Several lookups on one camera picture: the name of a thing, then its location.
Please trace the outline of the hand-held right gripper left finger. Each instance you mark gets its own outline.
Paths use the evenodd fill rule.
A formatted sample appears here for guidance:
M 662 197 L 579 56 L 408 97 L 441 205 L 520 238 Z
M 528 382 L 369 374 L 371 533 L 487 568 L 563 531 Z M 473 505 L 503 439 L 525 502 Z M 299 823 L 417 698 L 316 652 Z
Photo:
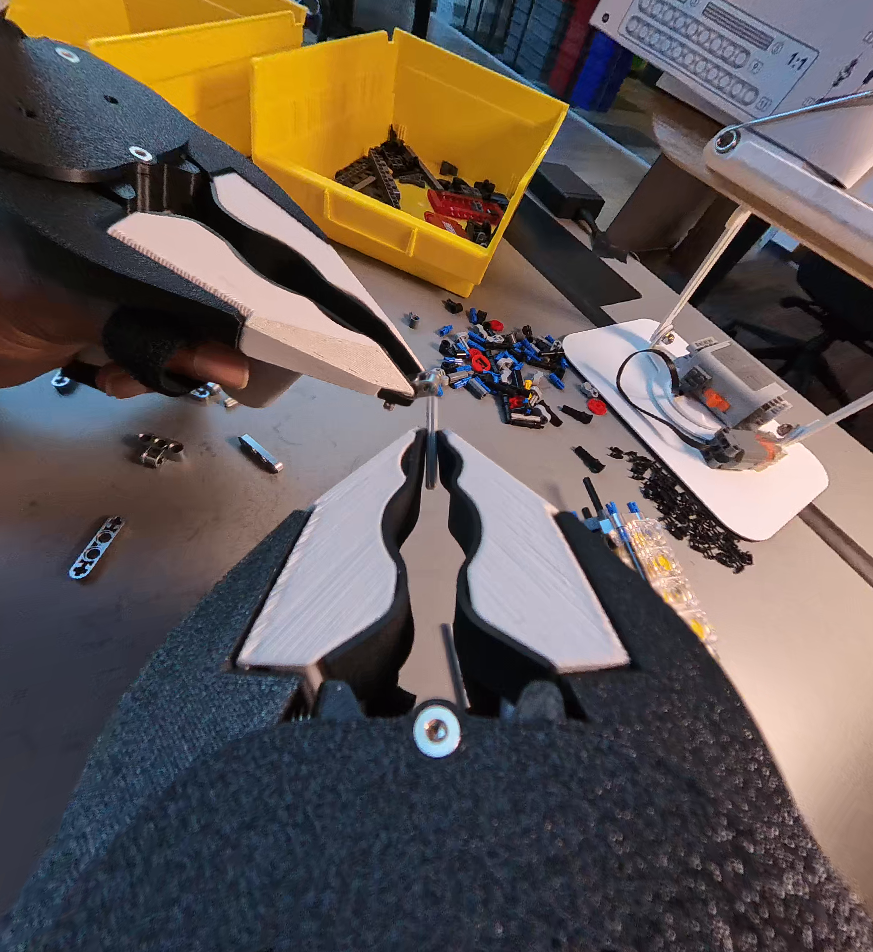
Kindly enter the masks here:
M 414 642 L 401 547 L 416 526 L 425 430 L 411 430 L 327 490 L 238 648 L 236 667 L 300 678 L 310 700 L 347 684 L 372 715 L 407 701 L 399 673 Z

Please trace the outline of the yellow bin with red panels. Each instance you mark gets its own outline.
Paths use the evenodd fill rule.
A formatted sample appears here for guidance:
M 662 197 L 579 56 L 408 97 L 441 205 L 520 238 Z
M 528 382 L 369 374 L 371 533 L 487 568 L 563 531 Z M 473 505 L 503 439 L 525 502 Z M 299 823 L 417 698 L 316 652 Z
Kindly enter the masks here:
M 538 89 L 395 30 L 252 61 L 252 159 L 335 242 L 468 297 L 564 122 Z M 396 209 L 335 181 L 394 130 L 427 168 L 442 161 L 509 200 L 488 247 L 421 217 L 420 189 Z

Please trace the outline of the grey desk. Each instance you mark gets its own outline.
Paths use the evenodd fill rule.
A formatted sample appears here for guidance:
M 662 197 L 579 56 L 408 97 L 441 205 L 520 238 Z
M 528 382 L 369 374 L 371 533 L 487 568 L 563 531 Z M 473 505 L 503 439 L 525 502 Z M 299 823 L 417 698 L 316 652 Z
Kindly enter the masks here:
M 213 418 L 190 402 L 0 400 L 0 874 L 35 845 L 14 808 L 89 755 L 0 950 L 873 950 L 873 607 L 818 549 L 705 599 L 753 637 L 741 676 L 569 511 L 630 663 L 566 696 L 372 715 L 236 667 L 313 503 L 419 426 L 343 437 L 333 407 L 292 406 L 303 453 L 268 482 L 199 430 L 172 475 L 125 462 Z M 514 450 L 555 506 L 567 453 Z

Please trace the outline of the person's left hand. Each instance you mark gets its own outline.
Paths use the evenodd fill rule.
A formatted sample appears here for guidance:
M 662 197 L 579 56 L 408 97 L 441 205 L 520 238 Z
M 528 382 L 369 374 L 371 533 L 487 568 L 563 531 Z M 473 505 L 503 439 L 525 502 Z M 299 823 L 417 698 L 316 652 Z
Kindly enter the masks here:
M 55 287 L 0 251 L 0 388 L 26 384 L 99 346 L 110 310 L 106 302 Z M 219 344 L 179 351 L 171 365 L 200 383 L 239 390 L 250 378 L 248 359 Z M 150 392 L 113 362 L 97 373 L 95 387 L 118 399 Z

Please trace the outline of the heap of dark building pieces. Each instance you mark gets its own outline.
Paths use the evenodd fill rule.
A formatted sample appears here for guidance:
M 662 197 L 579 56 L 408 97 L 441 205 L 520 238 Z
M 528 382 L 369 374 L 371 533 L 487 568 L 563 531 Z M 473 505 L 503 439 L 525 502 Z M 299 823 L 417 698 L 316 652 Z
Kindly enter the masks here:
M 458 174 L 455 165 L 442 161 L 437 172 L 425 163 L 391 127 L 388 137 L 363 156 L 353 160 L 334 175 L 335 182 L 390 208 L 402 210 L 424 221 L 424 213 L 431 211 L 428 189 L 446 189 L 497 203 L 506 213 L 510 201 L 498 191 L 489 179 L 469 182 Z M 470 233 L 473 244 L 488 248 L 502 223 L 496 228 L 490 223 L 460 221 Z

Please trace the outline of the pile of small black pins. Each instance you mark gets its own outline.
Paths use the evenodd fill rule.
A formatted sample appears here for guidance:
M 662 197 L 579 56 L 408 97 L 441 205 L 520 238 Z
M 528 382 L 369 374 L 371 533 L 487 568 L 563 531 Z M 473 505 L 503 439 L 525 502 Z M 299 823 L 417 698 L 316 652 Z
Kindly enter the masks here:
M 734 574 L 753 564 L 752 553 L 740 546 L 740 537 L 725 528 L 668 466 L 655 457 L 617 446 L 609 446 L 608 454 L 626 463 L 630 478 L 640 484 L 643 499 L 655 506 L 663 527 L 674 539 Z

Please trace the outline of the scattered chrome beams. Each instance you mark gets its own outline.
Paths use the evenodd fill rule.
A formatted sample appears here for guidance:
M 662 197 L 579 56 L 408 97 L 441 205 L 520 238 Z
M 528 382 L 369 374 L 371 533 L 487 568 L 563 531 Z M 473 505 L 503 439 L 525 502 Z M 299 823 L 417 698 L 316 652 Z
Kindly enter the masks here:
M 72 392 L 82 385 L 91 387 L 95 383 L 97 367 L 89 363 L 75 362 L 59 369 L 52 378 L 52 385 L 61 394 Z M 217 401 L 221 406 L 233 409 L 239 400 L 227 394 L 219 384 L 203 382 L 188 392 L 191 398 L 204 398 L 205 401 Z M 277 474 L 283 470 L 276 456 L 249 434 L 239 437 L 240 450 L 265 471 Z M 181 441 L 161 437 L 153 433 L 139 433 L 134 438 L 135 460 L 148 470 L 159 470 L 169 461 L 180 461 L 184 453 Z M 87 579 L 101 561 L 104 553 L 120 534 L 125 523 L 120 516 L 106 519 L 77 555 L 69 568 L 69 578 L 75 581 Z

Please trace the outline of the pile of small coloured connectors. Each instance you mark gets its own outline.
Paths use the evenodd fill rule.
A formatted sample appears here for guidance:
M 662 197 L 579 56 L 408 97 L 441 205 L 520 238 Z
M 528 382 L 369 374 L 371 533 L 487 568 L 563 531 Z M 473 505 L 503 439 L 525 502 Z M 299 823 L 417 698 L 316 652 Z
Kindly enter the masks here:
M 570 363 L 562 341 L 538 335 L 530 326 L 506 326 L 481 309 L 463 308 L 462 319 L 435 331 L 436 368 L 450 386 L 443 395 L 465 391 L 493 401 L 504 424 L 527 430 L 559 428 L 564 413 L 547 398 L 545 387 L 562 392 Z

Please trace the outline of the wooden book stand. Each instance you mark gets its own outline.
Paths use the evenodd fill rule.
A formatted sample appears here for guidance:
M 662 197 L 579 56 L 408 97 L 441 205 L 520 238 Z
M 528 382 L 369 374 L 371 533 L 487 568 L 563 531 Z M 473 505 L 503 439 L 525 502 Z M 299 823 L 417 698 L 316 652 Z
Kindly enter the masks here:
M 702 458 L 700 450 L 726 427 L 681 394 L 674 360 L 692 343 L 677 333 L 676 320 L 752 214 L 873 290 L 873 168 L 852 187 L 836 184 L 753 131 L 772 120 L 729 125 L 705 146 L 707 172 L 738 208 L 669 311 L 565 339 L 570 362 L 606 405 L 728 530 L 749 541 L 771 538 L 827 488 L 826 471 L 804 442 L 873 404 L 872 391 L 785 434 L 776 419 L 764 424 L 758 429 L 776 434 L 786 455 L 762 471 L 714 470 Z

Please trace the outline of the grey motor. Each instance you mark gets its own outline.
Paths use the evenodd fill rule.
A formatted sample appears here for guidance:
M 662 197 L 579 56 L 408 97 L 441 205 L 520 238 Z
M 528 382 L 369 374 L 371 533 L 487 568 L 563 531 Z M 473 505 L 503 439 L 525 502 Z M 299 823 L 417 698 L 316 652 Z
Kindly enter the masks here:
M 762 429 L 723 428 L 700 452 L 709 468 L 730 471 L 762 471 L 786 455 L 776 434 Z

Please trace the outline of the black power adapter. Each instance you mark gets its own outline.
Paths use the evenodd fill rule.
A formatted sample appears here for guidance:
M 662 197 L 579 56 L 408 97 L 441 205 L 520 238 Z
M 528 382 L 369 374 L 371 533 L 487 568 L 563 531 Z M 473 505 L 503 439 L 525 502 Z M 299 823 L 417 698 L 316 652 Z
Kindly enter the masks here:
M 575 220 L 589 215 L 595 220 L 605 204 L 596 190 L 560 163 L 541 163 L 528 191 L 557 219 Z

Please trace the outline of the grey battery box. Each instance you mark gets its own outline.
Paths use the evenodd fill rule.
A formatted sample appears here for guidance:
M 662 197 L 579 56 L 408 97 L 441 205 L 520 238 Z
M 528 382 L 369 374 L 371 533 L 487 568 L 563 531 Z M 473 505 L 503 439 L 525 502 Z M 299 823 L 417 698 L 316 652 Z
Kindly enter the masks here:
M 791 408 L 786 388 L 731 339 L 693 342 L 674 364 L 681 394 L 696 399 L 728 429 L 758 429 Z

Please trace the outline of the stack of grey crates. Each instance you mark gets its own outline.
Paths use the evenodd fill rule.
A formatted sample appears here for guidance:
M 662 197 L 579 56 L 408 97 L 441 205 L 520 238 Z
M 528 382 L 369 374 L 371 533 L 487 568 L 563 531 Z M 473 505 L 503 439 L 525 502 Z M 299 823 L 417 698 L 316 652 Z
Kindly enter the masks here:
M 572 1 L 438 1 L 433 21 L 531 84 L 546 86 L 575 12 Z

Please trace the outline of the stack of red crates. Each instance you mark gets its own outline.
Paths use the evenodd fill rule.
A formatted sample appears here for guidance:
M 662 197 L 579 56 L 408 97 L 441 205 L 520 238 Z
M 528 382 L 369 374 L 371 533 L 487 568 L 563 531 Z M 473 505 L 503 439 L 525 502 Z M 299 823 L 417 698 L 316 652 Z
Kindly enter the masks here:
M 557 98 L 567 100 L 581 63 L 587 54 L 592 31 L 591 18 L 597 1 L 572 1 L 571 15 L 562 34 L 554 65 L 549 74 L 548 87 Z

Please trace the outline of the instruction booklet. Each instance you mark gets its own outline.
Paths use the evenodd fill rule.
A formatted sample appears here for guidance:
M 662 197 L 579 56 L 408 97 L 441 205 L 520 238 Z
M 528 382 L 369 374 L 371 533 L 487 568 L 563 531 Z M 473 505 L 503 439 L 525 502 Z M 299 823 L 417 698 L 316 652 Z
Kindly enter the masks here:
M 836 184 L 873 168 L 873 1 L 608 1 L 590 24 Z

